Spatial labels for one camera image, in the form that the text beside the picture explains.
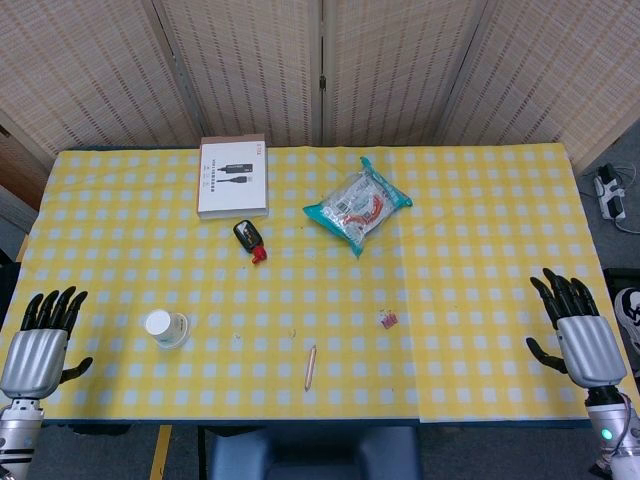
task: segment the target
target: paper cup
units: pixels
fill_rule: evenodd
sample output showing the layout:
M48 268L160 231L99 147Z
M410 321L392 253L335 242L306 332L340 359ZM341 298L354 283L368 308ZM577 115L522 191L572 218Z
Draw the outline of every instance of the paper cup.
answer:
M154 310L147 315L144 328L161 348L177 348L189 336L189 321L181 313Z

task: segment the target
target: metallic robot arm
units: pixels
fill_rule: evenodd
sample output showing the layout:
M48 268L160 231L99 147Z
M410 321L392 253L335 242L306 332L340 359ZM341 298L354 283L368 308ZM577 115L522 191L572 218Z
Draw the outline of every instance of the metallic robot arm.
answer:
M627 371L609 323L582 282L575 278L569 282L546 268L543 272L551 290L535 277L531 283L556 330L563 358L547 354L533 338L526 339L527 346L540 363L567 373L573 383L587 389L585 405L601 440L601 456L591 473L614 480L638 479L640 420L629 397L616 388Z
M0 410L0 480L27 478L44 418L40 400L61 383L82 375L93 361L87 357L77 367L63 370L67 342L87 297L87 292L81 292L71 300L74 293L75 287L65 290L55 308L57 290L44 301L41 293L36 295L11 340L0 380L0 390L12 399L11 405Z

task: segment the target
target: table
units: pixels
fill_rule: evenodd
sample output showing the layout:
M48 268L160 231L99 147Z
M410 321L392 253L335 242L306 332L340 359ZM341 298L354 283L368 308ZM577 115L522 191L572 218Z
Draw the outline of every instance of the table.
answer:
M59 155L0 335L2 355L39 291L90 292L67 364L94 365L45 401L48 418L585 416L581 389L524 347L533 335L557 349L528 283L543 266L579 276L614 318L560 144L268 153L270 213L254 223L269 259L257 267L233 221L197 217L197 150ZM301 209L360 155L414 206L356 259ZM158 307L192 321L183 348L160 350L144 332ZM399 324L385 330L382 309Z

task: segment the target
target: pencil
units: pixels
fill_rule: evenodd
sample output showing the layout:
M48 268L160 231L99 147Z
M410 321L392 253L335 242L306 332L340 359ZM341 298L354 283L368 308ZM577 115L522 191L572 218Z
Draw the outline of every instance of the pencil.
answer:
M311 388L311 380L313 380L313 367L316 364L316 346L311 347L309 351L309 362L307 362L307 374L304 377L304 391L308 392Z

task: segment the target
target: plastic bag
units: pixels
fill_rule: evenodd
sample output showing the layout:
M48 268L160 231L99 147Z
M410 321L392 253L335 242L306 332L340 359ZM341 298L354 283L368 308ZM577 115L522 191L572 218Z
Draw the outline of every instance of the plastic bag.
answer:
M364 169L355 173L321 203L304 207L304 213L332 233L345 238L359 257L366 235L393 212L413 205L411 199L391 185L361 157Z

